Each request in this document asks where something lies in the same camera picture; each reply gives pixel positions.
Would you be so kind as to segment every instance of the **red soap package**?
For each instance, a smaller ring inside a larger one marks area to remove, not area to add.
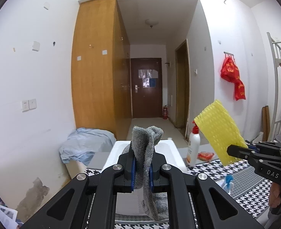
[[[212,152],[201,151],[198,154],[198,159],[202,161],[210,161],[215,154]]]

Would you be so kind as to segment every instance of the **metal screw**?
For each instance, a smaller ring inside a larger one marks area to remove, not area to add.
[[[171,165],[170,164],[163,164],[162,168],[164,170],[170,170],[171,169]]]
[[[120,169],[122,169],[122,165],[121,164],[115,164],[115,165],[113,165],[113,169],[114,170],[120,170]]]
[[[201,180],[206,180],[207,179],[207,175],[205,173],[200,173],[198,175],[198,178],[201,179]]]
[[[84,180],[85,178],[86,178],[86,175],[85,175],[84,173],[81,173],[81,174],[77,175],[77,179],[78,179],[79,181],[82,181],[82,180]]]

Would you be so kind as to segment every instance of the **doorway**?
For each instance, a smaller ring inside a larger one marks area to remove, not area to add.
[[[131,59],[133,118],[162,117],[161,58]]]
[[[187,40],[175,51],[177,72],[176,126],[186,138],[189,114],[189,56]]]

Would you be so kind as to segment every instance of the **fire extinguisher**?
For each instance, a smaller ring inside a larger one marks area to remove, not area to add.
[[[167,120],[168,119],[168,107],[163,106],[163,119]]]

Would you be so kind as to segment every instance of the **yellow mesh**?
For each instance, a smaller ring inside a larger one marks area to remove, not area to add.
[[[195,123],[217,153],[223,166],[240,161],[226,150],[229,145],[246,147],[235,121],[219,100],[207,106],[195,119]]]

